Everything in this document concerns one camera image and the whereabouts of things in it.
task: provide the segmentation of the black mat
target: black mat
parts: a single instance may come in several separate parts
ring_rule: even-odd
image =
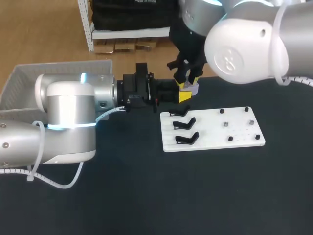
[[[0,233],[313,234],[313,89],[209,79],[188,104],[194,110],[251,106],[266,146],[164,153],[159,114],[113,114],[98,125],[96,157],[72,189],[0,176]],[[39,172],[67,183],[76,168],[41,166]]]

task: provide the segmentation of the white robotic arm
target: white robotic arm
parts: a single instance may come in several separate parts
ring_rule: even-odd
[[[212,70],[237,84],[313,77],[313,2],[275,7],[236,5],[210,31],[205,55]]]
[[[168,65],[178,69],[174,76],[178,86],[156,81],[146,64],[137,64],[137,73],[125,75],[119,82],[85,73],[42,75],[35,94],[38,107],[47,112],[48,128],[43,132],[42,127],[1,120],[0,168],[4,169],[0,173],[32,174],[45,180],[34,175],[39,164],[91,159],[95,154],[96,113],[117,106],[153,106],[155,110],[160,102],[178,103],[183,100],[180,90],[197,85],[206,62],[219,77],[232,83],[275,78],[287,85],[293,77],[313,85],[313,80],[306,78],[313,77],[312,12],[313,2],[276,7],[263,0],[187,0],[181,21],[170,32],[180,50],[177,60]],[[33,164],[32,172],[10,169]],[[59,188],[73,185],[51,184]]]

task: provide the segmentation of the white fixture plate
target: white fixture plate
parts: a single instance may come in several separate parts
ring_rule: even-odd
[[[186,116],[170,116],[169,112],[160,114],[162,140],[164,152],[181,152],[222,148],[240,148],[265,145],[265,139],[256,120],[253,110],[246,107],[220,109],[192,110]],[[191,118],[196,118],[196,123],[190,130],[174,130],[173,121],[188,123]],[[175,136],[190,138],[199,132],[199,138],[193,145],[177,144]]]

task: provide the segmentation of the yellow object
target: yellow object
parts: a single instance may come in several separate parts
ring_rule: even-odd
[[[197,83],[198,79],[199,79],[199,77],[195,78],[193,85],[195,85]]]
[[[179,92],[179,101],[178,104],[182,103],[185,100],[188,100],[191,98],[192,92]]]
[[[184,88],[184,85],[185,85],[184,82],[179,84],[177,81],[176,81],[176,84],[179,86],[180,89],[183,89],[183,88]]]

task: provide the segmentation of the black bracket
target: black bracket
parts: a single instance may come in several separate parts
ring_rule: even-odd
[[[173,121],[174,130],[190,130],[191,127],[196,123],[196,118],[190,119],[189,123],[183,123],[180,121]]]
[[[186,116],[186,114],[188,113],[189,110],[190,110],[190,106],[187,105],[184,110],[171,109],[169,111],[169,113],[170,113],[170,116],[181,116],[181,117],[184,117],[184,116]]]
[[[199,132],[197,131],[194,133],[194,135],[191,138],[186,138],[183,136],[176,136],[176,144],[188,144],[188,145],[193,145],[197,139],[199,138]]]

